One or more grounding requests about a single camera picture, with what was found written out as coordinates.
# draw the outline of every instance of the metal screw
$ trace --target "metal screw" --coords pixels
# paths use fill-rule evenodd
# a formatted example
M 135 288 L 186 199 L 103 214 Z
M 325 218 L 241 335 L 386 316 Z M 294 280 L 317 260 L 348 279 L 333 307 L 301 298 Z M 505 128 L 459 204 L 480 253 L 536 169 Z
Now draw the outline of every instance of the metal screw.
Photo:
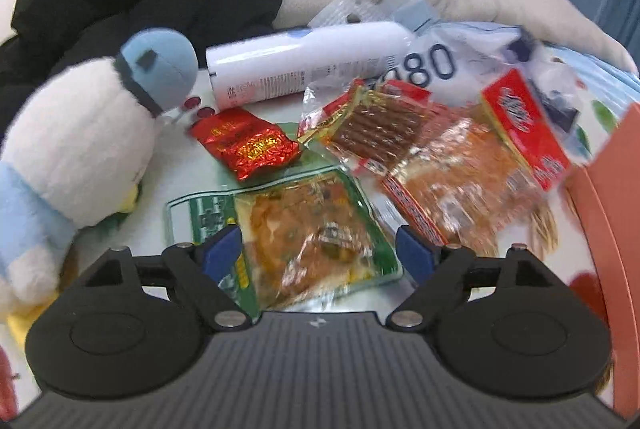
M 391 322 L 401 328 L 413 328 L 422 324 L 424 319 L 418 312 L 402 310 L 391 315 Z
M 246 321 L 246 315 L 237 310 L 226 310 L 219 312 L 213 317 L 213 320 L 217 325 L 225 328 L 237 328 L 242 326 Z

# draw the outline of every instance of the yellow plush foot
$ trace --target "yellow plush foot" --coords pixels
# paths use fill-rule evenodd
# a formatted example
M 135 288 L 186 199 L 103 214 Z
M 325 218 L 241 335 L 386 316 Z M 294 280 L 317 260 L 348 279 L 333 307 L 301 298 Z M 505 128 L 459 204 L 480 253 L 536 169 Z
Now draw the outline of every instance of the yellow plush foot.
M 49 308 L 49 305 L 58 298 L 58 293 L 53 294 L 44 304 L 36 306 L 25 314 L 11 314 L 6 318 L 7 326 L 11 332 L 11 336 L 14 341 L 24 351 L 24 341 L 27 338 L 27 332 L 31 328 L 31 325 L 36 321 L 43 311 Z
M 127 194 L 127 197 L 124 199 L 122 204 L 120 205 L 120 209 L 118 212 L 124 212 L 125 214 L 130 214 L 136 209 L 136 204 L 138 201 L 138 186 L 135 185 Z

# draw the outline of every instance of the printed number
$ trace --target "printed number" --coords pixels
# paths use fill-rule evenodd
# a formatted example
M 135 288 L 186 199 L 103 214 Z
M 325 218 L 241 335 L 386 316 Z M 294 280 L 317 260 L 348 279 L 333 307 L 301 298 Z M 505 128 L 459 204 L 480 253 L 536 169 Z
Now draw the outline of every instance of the printed number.
M 441 80 L 449 80 L 456 74 L 456 63 L 453 61 L 453 55 L 444 44 L 434 44 L 429 49 L 429 60 L 431 70 Z M 407 71 L 406 78 L 412 84 L 426 88 L 431 84 L 431 74 L 425 66 L 424 58 L 420 54 L 409 54 L 402 62 L 403 68 Z M 398 70 L 393 68 L 384 75 L 385 80 L 392 78 L 400 78 Z
M 427 70 L 424 69 L 424 59 L 421 55 L 407 55 L 404 58 L 402 66 L 409 73 L 407 77 L 409 79 L 409 82 L 415 84 L 416 86 L 420 86 L 421 88 L 426 88 L 427 86 L 429 86 L 431 82 L 431 75 Z M 420 79 L 416 78 L 417 74 L 421 75 Z
M 447 72 L 442 71 L 441 65 L 437 62 L 436 52 L 443 52 L 444 56 L 447 58 L 447 63 L 449 67 L 447 68 Z M 444 44 L 434 44 L 429 50 L 429 58 L 431 59 L 431 66 L 433 66 L 433 71 L 436 72 L 442 80 L 449 80 L 456 73 L 456 67 L 453 64 L 453 57 L 451 56 L 451 52 Z

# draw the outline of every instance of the light blue plush fabric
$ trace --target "light blue plush fabric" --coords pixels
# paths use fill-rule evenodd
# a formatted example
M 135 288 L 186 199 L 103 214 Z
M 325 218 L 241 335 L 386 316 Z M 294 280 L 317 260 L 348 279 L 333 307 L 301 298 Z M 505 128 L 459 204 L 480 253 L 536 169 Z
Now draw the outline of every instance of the light blue plush fabric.
M 562 46 L 548 46 L 549 51 L 574 69 L 581 81 L 618 118 L 632 102 L 640 102 L 640 78 L 623 72 L 588 54 Z
M 37 246 L 46 247 L 60 267 L 76 235 L 76 226 L 0 160 L 0 265 L 8 266 Z
M 153 56 L 145 59 L 149 52 Z M 163 111 L 182 103 L 198 75 L 193 46 L 182 34 L 168 28 L 152 28 L 134 35 L 120 53 L 131 68 L 132 78 Z

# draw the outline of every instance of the snack package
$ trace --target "snack package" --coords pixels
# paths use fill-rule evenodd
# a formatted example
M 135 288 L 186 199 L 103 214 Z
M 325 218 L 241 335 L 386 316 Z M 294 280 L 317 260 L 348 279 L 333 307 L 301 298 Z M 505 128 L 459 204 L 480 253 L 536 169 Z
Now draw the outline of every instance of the snack package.
M 300 155 L 300 145 L 281 128 L 239 107 L 196 122 L 190 133 L 240 181 L 258 170 L 285 166 Z
M 397 82 L 397 86 L 389 83 L 371 90 L 356 80 L 348 91 L 322 107 L 318 107 L 321 99 L 315 98 L 316 88 L 310 86 L 305 93 L 298 140 L 322 141 L 352 170 L 365 167 L 386 174 L 409 151 L 423 124 L 440 109 L 428 105 L 428 92 Z M 407 97 L 405 89 L 412 98 Z M 308 105 L 311 101 L 316 107 L 309 110 L 313 108 Z
M 441 109 L 382 181 L 402 215 L 438 245 L 497 255 L 497 232 L 528 212 L 570 167 L 519 72 L 482 106 Z
M 244 250 L 220 287 L 252 317 L 329 303 L 402 275 L 359 184 L 326 157 L 307 149 L 269 176 L 178 198 L 166 213 L 169 243 L 199 244 L 239 226 Z

